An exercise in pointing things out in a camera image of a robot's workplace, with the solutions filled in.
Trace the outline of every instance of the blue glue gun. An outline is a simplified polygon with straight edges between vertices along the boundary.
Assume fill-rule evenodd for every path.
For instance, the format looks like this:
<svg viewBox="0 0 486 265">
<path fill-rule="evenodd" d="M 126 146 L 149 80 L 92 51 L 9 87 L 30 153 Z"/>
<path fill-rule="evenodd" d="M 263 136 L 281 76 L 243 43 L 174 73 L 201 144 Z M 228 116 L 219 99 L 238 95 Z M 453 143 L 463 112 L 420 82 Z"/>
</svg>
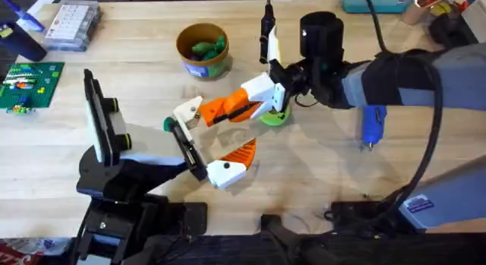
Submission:
<svg viewBox="0 0 486 265">
<path fill-rule="evenodd" d="M 383 138 L 385 129 L 386 106 L 366 106 L 363 108 L 361 123 L 361 143 L 370 151 Z"/>
</svg>

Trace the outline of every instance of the blue pen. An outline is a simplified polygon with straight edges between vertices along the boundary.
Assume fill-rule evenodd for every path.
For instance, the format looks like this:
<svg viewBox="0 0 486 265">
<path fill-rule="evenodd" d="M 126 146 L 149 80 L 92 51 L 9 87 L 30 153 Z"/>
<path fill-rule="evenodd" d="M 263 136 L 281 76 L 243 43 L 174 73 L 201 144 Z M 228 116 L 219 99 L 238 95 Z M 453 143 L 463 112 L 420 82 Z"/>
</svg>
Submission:
<svg viewBox="0 0 486 265">
<path fill-rule="evenodd" d="M 27 24 L 29 24 L 29 28 L 32 30 L 35 30 L 36 32 L 43 32 L 44 31 L 44 25 L 42 25 L 35 17 L 30 15 L 26 11 L 22 11 L 19 6 L 17 6 L 15 3 L 13 3 L 10 0 L 3 0 L 5 4 L 15 12 L 15 14 L 23 21 L 25 21 Z"/>
<path fill-rule="evenodd" d="M 374 145 L 378 144 L 381 138 L 383 138 L 386 116 L 386 106 L 366 106 L 363 108 L 363 119 L 361 123 L 362 147 L 367 147 L 372 151 Z"/>
</svg>

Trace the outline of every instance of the brown cup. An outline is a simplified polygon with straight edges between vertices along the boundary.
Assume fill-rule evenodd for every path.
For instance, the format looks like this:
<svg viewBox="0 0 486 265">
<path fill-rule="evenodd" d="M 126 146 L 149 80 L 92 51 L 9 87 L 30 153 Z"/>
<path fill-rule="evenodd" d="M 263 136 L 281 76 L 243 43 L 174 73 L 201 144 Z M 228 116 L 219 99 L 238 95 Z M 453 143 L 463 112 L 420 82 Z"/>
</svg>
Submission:
<svg viewBox="0 0 486 265">
<path fill-rule="evenodd" d="M 224 50 L 215 58 L 206 61 L 190 60 L 191 49 L 199 42 L 215 43 L 218 37 L 225 37 Z M 218 77 L 227 69 L 227 57 L 229 50 L 228 36 L 220 27 L 210 23 L 191 25 L 179 34 L 176 41 L 177 50 L 186 69 L 195 77 Z"/>
</svg>

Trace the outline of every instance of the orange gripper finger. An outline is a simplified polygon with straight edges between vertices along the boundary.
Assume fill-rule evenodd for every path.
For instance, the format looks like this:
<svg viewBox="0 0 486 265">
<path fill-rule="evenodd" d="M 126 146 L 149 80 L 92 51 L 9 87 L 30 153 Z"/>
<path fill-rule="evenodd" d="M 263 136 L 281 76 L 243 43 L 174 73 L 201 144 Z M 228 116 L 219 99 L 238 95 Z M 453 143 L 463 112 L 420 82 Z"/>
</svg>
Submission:
<svg viewBox="0 0 486 265">
<path fill-rule="evenodd" d="M 226 98 L 218 98 L 215 99 L 205 105 L 202 105 L 199 110 L 201 115 L 203 116 L 204 121 L 208 127 L 214 125 L 213 120 L 217 117 L 222 115 L 229 115 L 232 112 L 241 109 L 244 106 L 250 105 L 250 101 L 248 101 L 248 95 L 245 89 L 239 89 L 232 95 Z M 232 122 L 240 122 L 248 120 L 253 112 L 258 109 L 261 103 L 255 103 L 251 106 L 251 108 L 242 114 L 235 116 L 234 118 L 229 119 Z"/>
</svg>

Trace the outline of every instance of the wooden table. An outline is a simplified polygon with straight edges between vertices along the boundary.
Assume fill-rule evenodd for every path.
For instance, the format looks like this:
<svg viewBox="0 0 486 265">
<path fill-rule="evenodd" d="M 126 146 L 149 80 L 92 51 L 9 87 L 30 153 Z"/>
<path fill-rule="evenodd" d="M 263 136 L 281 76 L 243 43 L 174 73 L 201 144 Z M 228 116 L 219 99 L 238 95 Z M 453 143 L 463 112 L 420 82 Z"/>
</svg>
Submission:
<svg viewBox="0 0 486 265">
<path fill-rule="evenodd" d="M 102 3 L 104 16 L 86 52 L 50 52 L 45 62 L 65 62 L 50 108 L 0 118 L 0 237 L 72 236 L 89 197 L 76 192 L 77 166 L 89 147 L 84 116 L 83 69 L 103 92 L 118 97 L 125 121 L 159 128 L 162 120 L 197 95 L 225 96 L 266 69 L 258 62 L 263 1 Z M 285 65 L 300 59 L 299 19 L 332 11 L 345 24 L 345 59 L 370 59 L 378 52 L 371 16 L 345 14 L 338 0 L 274 2 Z M 47 23 L 55 6 L 42 10 Z M 436 49 L 422 27 L 396 15 L 380 15 L 390 50 Z M 183 67 L 175 38 L 197 22 L 220 25 L 228 34 L 232 70 L 214 82 L 194 79 Z M 415 172 L 431 125 L 431 109 L 389 109 L 386 137 L 373 153 L 360 153 L 356 110 L 293 107 L 288 124 L 258 139 L 248 177 L 227 191 L 199 183 L 189 173 L 157 188 L 173 201 L 205 201 L 208 234 L 253 234 L 260 215 L 280 213 L 297 232 L 322 232 L 318 215 L 333 200 L 380 198 L 404 185 Z M 448 109 L 440 142 L 426 177 L 484 155 L 486 114 Z M 486 231 L 483 221 L 446 226 L 436 232 Z"/>
</svg>

